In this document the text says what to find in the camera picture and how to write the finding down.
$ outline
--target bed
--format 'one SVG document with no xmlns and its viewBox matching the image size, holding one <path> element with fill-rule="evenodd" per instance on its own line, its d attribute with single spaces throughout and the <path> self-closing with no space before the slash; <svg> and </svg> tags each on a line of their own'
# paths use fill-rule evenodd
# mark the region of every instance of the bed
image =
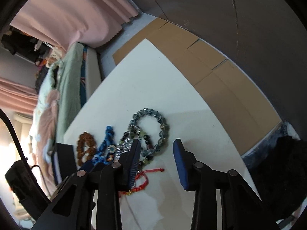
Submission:
<svg viewBox="0 0 307 230">
<path fill-rule="evenodd" d="M 83 105 L 101 83 L 97 53 L 81 43 L 74 43 L 65 57 L 53 63 L 42 82 L 38 94 L 38 102 L 33 111 L 33 124 L 29 135 L 36 161 L 42 168 L 47 187 L 42 186 L 46 194 L 54 192 L 55 184 L 51 165 L 51 151 L 54 143 L 63 143 L 63 137 Z M 42 119 L 51 108 L 47 98 L 57 90 L 57 116 L 53 118 L 53 132 L 41 131 Z M 42 139 L 48 135 L 48 142 L 41 146 Z"/>
</svg>

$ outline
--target white wall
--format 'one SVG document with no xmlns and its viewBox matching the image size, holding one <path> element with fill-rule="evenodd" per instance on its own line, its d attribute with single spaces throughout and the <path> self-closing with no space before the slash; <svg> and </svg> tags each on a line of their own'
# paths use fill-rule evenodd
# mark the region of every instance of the white wall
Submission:
<svg viewBox="0 0 307 230">
<path fill-rule="evenodd" d="M 37 71 L 34 64 L 0 47 L 0 77 L 34 88 Z"/>
</svg>

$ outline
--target black cloth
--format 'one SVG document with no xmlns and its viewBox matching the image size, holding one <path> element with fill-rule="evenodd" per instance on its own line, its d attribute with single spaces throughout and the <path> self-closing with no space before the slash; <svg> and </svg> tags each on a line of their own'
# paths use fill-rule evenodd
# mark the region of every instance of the black cloth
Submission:
<svg viewBox="0 0 307 230">
<path fill-rule="evenodd" d="M 12 55 L 17 52 L 30 61 L 36 62 L 41 52 L 39 50 L 34 51 L 36 43 L 30 42 L 31 39 L 33 39 L 33 37 L 12 31 L 11 35 L 2 36 L 1 42 Z"/>
<path fill-rule="evenodd" d="M 274 219 L 289 217 L 307 196 L 307 142 L 280 137 L 250 174 Z"/>
<path fill-rule="evenodd" d="M 43 66 L 42 69 L 38 73 L 38 77 L 35 82 L 35 91 L 38 94 L 40 90 L 40 86 L 42 85 L 47 73 L 48 73 L 48 68 L 46 66 Z M 56 69 L 53 70 L 53 77 L 54 77 L 54 87 L 56 87 L 56 77 L 57 77 L 57 72 L 59 70 L 59 67 L 57 66 Z"/>
</svg>

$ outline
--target flower charm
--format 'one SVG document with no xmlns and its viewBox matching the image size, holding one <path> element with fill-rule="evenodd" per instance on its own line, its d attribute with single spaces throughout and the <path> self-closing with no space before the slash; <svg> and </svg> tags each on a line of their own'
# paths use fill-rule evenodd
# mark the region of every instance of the flower charm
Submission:
<svg viewBox="0 0 307 230">
<path fill-rule="evenodd" d="M 116 146 L 115 145 L 110 145 L 108 147 L 108 152 L 109 153 L 115 153 L 115 151 L 116 151 Z"/>
</svg>

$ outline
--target gray wall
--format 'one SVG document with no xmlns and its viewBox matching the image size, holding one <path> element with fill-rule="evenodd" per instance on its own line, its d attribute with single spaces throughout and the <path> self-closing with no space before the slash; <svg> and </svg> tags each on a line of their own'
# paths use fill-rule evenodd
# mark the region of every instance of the gray wall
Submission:
<svg viewBox="0 0 307 230">
<path fill-rule="evenodd" d="M 0 47 L 0 77 L 16 83 L 35 87 L 38 67 Z"/>
<path fill-rule="evenodd" d="M 284 0 L 133 0 L 237 63 L 307 139 L 307 31 Z"/>
</svg>

